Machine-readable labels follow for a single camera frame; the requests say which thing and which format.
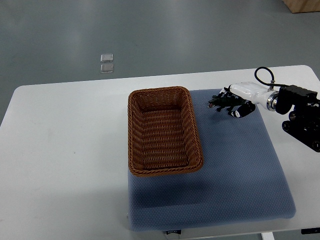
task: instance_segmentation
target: blue cushion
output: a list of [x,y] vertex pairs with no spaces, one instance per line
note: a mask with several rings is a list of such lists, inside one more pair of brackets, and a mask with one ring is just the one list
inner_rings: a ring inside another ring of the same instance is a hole
[[258,108],[235,118],[225,109],[208,108],[219,90],[190,93],[203,167],[154,177],[128,172],[130,229],[167,231],[292,218],[296,207]]

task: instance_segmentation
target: white table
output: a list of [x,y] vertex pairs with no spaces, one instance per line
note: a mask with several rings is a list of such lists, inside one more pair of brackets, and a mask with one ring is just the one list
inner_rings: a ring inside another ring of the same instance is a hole
[[[308,66],[273,67],[276,82],[320,93]],[[0,235],[14,240],[166,239],[128,229],[128,95],[137,89],[220,89],[255,69],[27,85],[0,127]],[[258,73],[270,79],[267,71]],[[320,153],[282,130],[287,115],[259,107],[288,181],[291,219],[184,229],[181,239],[320,226]]]

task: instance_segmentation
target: cardboard box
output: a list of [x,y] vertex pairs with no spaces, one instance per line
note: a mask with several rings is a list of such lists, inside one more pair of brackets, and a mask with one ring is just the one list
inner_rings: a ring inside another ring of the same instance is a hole
[[320,12],[320,0],[283,0],[283,2],[293,14]]

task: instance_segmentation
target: robotic hand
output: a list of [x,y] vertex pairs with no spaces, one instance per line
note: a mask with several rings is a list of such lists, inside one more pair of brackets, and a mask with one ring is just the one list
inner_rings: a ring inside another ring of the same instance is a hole
[[[258,78],[257,72],[260,69],[271,74],[271,83]],[[294,105],[293,111],[289,113],[289,120],[282,123],[282,129],[320,153],[320,100],[317,99],[317,92],[295,85],[275,84],[273,73],[266,67],[257,68],[254,76],[269,88],[253,82],[232,84],[222,89],[218,95],[212,96],[208,107],[219,106],[216,109],[218,112],[228,107],[229,115],[242,118],[256,109],[255,104],[261,104],[266,110],[282,115],[287,114]],[[274,87],[280,87],[279,91],[274,90]]]

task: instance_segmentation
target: wicker basket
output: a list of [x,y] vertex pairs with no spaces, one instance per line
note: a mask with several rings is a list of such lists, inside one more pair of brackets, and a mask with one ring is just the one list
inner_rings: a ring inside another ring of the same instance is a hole
[[133,91],[128,98],[128,165],[141,177],[191,173],[203,165],[189,91],[181,86]]

